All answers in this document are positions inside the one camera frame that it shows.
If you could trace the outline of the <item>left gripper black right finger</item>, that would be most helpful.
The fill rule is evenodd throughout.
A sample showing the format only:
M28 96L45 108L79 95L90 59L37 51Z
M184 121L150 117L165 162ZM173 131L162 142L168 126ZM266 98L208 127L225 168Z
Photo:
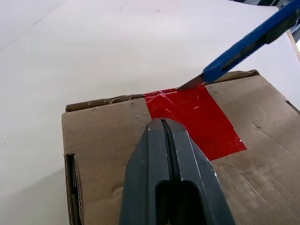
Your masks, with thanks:
M235 225L212 163L179 123L163 120L171 225Z

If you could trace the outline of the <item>brown cardboard box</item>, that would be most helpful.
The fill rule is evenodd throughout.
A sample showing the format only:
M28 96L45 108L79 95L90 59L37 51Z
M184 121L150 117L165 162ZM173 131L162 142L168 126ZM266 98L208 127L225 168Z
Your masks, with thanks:
M235 225L300 225L300 111L255 70L201 85L246 146L209 160ZM126 167L154 120L144 95L66 106L61 125L70 225L120 225Z

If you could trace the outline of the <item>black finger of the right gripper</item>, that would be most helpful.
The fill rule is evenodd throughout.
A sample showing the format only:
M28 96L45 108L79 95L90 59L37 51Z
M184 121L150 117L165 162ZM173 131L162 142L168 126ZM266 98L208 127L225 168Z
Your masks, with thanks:
M270 44L279 38L284 32L293 27L297 22L297 10L294 11L290 16L284 19L282 22L274 26L264 36L266 44Z

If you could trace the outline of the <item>blue utility cutter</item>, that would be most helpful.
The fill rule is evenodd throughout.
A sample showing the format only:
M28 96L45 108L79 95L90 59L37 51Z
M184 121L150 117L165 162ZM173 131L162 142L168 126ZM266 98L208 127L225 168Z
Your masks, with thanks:
M212 61L203 72L180 86L179 90L195 88L204 83L212 83L253 54L262 46L265 34L297 10L297 20L300 19L300 0L292 0L261 25L231 46L228 50Z

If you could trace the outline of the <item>red tape strip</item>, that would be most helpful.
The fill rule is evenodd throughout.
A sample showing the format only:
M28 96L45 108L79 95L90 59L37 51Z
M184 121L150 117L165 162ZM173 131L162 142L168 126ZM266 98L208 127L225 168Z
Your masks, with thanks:
M246 150L233 125L203 85L144 95L151 118L181 123L209 160Z

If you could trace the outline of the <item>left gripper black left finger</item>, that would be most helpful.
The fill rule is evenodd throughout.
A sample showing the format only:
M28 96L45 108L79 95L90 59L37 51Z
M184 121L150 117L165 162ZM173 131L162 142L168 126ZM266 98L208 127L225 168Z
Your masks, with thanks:
M126 167L120 225L173 224L180 170L170 120L146 125Z

